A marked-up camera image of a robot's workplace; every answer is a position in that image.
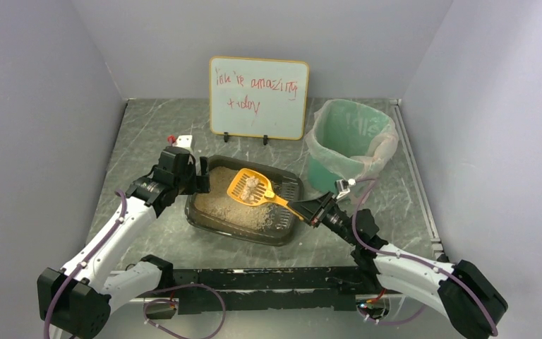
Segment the yellow litter scoop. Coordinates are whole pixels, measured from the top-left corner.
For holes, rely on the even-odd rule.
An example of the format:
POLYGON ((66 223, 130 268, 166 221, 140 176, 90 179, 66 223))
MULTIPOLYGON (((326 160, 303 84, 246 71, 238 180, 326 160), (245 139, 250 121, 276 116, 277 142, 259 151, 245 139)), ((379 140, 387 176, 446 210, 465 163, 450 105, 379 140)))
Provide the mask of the yellow litter scoop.
POLYGON ((288 201, 275 193, 271 181, 253 169, 240 169, 229 184, 226 193, 230 198, 245 206, 256 207, 266 203, 281 206, 303 221, 300 215, 287 206, 288 201))

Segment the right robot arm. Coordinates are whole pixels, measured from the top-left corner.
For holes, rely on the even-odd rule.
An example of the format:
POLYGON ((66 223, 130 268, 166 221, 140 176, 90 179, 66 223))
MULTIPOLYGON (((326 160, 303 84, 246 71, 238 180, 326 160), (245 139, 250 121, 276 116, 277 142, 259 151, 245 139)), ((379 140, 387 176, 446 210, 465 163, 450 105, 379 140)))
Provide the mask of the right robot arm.
POLYGON ((489 338, 509 306, 473 263, 447 263, 404 251, 378 236, 372 212, 348 215, 331 192, 287 208, 311 227, 326 226, 353 246, 351 256, 375 285, 394 290, 445 316, 465 338, 489 338))

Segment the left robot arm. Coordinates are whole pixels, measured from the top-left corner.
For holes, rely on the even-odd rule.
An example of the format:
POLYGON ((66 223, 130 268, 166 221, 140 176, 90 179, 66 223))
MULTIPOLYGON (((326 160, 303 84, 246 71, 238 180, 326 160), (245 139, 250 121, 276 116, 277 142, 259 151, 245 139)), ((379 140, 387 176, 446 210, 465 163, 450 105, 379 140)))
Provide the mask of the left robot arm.
POLYGON ((178 196, 210 192, 208 158, 187 148, 167 146, 157 164, 134 180, 114 214, 94 238, 59 269, 46 268, 37 279, 43 337, 52 328, 75 338, 94 338, 120 306, 145 292, 174 285, 172 263, 147 255, 113 276, 121 255, 178 196))

